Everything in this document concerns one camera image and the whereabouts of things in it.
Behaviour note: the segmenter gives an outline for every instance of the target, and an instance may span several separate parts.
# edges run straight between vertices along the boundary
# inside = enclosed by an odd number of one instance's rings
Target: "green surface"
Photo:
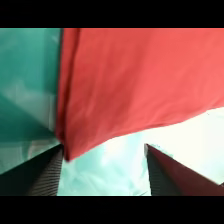
[[[0,29],[0,173],[58,144],[59,28]]]

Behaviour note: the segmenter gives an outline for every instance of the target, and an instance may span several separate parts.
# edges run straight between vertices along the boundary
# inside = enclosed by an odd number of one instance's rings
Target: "red cloth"
[[[56,134],[71,160],[224,106],[224,29],[65,28]]]

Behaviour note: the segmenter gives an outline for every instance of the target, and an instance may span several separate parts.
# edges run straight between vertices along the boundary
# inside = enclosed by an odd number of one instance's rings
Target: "folded red cloth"
[[[222,106],[224,29],[64,29],[56,134],[67,160]]]

